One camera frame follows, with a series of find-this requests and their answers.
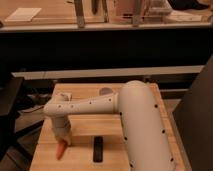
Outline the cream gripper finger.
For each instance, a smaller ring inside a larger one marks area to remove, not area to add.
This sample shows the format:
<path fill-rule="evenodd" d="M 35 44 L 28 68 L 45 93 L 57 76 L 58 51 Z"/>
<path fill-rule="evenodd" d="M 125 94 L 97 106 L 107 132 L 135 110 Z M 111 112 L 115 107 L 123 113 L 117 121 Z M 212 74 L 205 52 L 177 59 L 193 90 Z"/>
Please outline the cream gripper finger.
<path fill-rule="evenodd" d="M 71 145 L 71 142 L 72 142 L 72 136 L 70 134 L 64 136 L 64 141 L 67 143 L 68 146 Z"/>

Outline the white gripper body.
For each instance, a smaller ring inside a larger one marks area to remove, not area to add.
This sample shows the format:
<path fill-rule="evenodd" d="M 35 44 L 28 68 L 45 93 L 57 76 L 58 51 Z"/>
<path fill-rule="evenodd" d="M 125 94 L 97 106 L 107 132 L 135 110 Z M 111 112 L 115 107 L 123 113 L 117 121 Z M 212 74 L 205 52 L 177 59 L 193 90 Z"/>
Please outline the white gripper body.
<path fill-rule="evenodd" d="M 52 130 L 57 139 L 67 138 L 71 133 L 71 124 L 67 117 L 55 117 L 51 119 Z"/>

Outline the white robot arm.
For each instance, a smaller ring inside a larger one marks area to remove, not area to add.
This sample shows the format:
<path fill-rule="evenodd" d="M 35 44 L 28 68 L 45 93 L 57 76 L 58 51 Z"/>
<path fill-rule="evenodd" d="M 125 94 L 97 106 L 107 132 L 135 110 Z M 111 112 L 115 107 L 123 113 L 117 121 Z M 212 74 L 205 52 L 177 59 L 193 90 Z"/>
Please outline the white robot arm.
<path fill-rule="evenodd" d="M 71 132 L 70 114 L 119 114 L 131 171 L 175 171 L 160 109 L 151 88 L 133 80 L 117 92 L 81 100 L 70 93 L 53 96 L 44 107 L 56 136 Z"/>

